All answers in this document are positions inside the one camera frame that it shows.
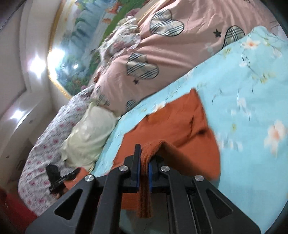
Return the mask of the person's left hand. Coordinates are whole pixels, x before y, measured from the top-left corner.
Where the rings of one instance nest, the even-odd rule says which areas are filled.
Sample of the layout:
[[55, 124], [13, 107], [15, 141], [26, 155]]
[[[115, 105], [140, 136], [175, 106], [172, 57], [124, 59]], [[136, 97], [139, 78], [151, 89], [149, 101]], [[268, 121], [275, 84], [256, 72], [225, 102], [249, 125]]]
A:
[[66, 192], [68, 191], [68, 189], [67, 188], [64, 188], [64, 189], [62, 189], [59, 193], [57, 193], [56, 195], [55, 195], [55, 197], [57, 198], [57, 199], [59, 199], [61, 196], [63, 196]]

